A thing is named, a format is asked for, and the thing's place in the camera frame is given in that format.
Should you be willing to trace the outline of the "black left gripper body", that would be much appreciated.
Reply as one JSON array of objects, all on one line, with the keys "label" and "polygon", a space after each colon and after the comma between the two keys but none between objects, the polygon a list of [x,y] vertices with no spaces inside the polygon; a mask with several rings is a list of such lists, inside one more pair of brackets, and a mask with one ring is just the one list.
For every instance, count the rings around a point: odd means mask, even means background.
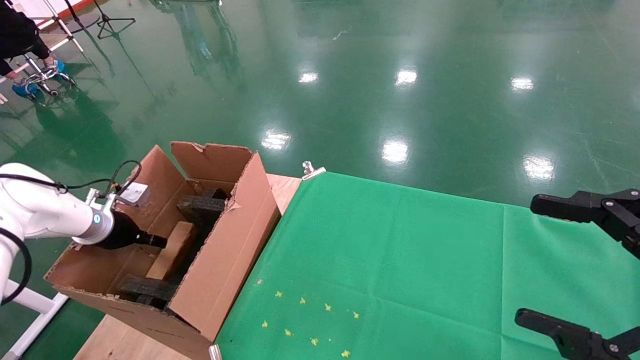
[{"label": "black left gripper body", "polygon": [[112,250],[133,244],[148,245],[150,243],[152,236],[141,230],[130,216],[117,210],[112,215],[112,229],[105,239],[96,244],[98,248]]}]

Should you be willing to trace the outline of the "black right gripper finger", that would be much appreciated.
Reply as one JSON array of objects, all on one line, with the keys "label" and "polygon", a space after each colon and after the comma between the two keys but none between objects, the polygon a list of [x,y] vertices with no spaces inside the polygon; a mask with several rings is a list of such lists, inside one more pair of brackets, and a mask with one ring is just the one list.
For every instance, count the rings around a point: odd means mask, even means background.
[{"label": "black right gripper finger", "polygon": [[629,360],[640,350],[638,326],[604,338],[586,326],[531,309],[518,309],[515,324],[551,338],[558,353],[567,360]]},{"label": "black right gripper finger", "polygon": [[626,189],[599,194],[577,191],[568,198],[536,194],[530,203],[533,214],[574,223],[594,223],[640,258],[640,191]]}]

